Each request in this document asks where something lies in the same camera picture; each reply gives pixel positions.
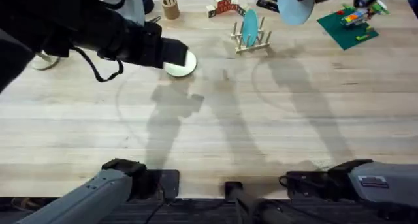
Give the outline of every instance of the blue plate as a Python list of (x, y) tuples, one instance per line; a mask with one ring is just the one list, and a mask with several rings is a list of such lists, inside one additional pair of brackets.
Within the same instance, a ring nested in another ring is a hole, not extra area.
[(248, 35), (249, 37), (248, 46), (253, 46), (257, 40), (259, 34), (259, 19), (254, 10), (249, 9), (244, 16), (244, 27), (242, 28), (242, 35), (244, 44), (247, 44)]
[(280, 17), (288, 25), (302, 25), (311, 16), (315, 0), (277, 0)]

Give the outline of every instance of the black strap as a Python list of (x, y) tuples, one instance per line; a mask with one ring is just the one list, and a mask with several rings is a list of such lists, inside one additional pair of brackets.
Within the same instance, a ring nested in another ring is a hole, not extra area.
[(102, 78), (102, 76), (100, 76), (99, 71), (96, 69), (96, 66), (91, 61), (90, 57), (87, 56), (85, 51), (83, 51), (81, 48), (78, 48), (78, 47), (72, 47), (71, 49), (74, 50), (74, 51), (77, 51), (90, 64), (90, 67), (93, 70), (93, 73), (94, 73), (94, 76), (96, 77), (96, 80), (99, 81), (100, 83), (104, 83), (104, 82), (107, 82), (109, 80), (113, 80), (118, 75), (123, 74), (123, 63), (120, 60), (117, 59), (116, 62), (118, 62), (119, 70), (117, 72), (111, 74), (109, 76), (109, 78), (104, 79), (104, 78)]

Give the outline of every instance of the wooden table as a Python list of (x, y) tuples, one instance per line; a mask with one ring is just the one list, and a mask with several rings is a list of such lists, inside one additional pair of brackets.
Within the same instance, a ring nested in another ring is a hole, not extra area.
[[(27, 68), (0, 95), (0, 197), (64, 195), (115, 157), (181, 172), (181, 197), (220, 197), (227, 180), (286, 197), (277, 177), (352, 159), (416, 163), (418, 20), (406, 0), (371, 24), (380, 36), (343, 51), (316, 19), (351, 0), (317, 5), (298, 27), (266, 16), (270, 50), (238, 56), (235, 12), (209, 19), (212, 0), (178, 0), (164, 36), (198, 57), (194, 76), (125, 65), (101, 84), (76, 53), (49, 71)], [(157, 0), (151, 19), (161, 14)], [(115, 63), (92, 60), (106, 76)]]

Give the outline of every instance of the pencil cup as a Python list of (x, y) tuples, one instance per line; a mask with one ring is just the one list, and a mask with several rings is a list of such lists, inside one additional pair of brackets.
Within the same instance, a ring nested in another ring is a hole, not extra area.
[(173, 4), (167, 5), (167, 2), (163, 0), (164, 15), (167, 19), (174, 20), (179, 17), (180, 11), (178, 10), (177, 0), (174, 0)]

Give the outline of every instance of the green lego baseplate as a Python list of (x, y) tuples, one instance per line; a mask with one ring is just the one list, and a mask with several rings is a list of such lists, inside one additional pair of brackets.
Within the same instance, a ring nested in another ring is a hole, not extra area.
[[(341, 46), (343, 50), (347, 50), (379, 35), (379, 33), (374, 30), (367, 32), (367, 28), (369, 27), (368, 23), (350, 27), (342, 25), (341, 19), (352, 14), (354, 10), (352, 8), (345, 8), (343, 11), (344, 14), (341, 15), (335, 12), (318, 19), (319, 24), (324, 27), (328, 34)], [(368, 35), (365, 39), (356, 39), (356, 37), (363, 37), (365, 35)]]

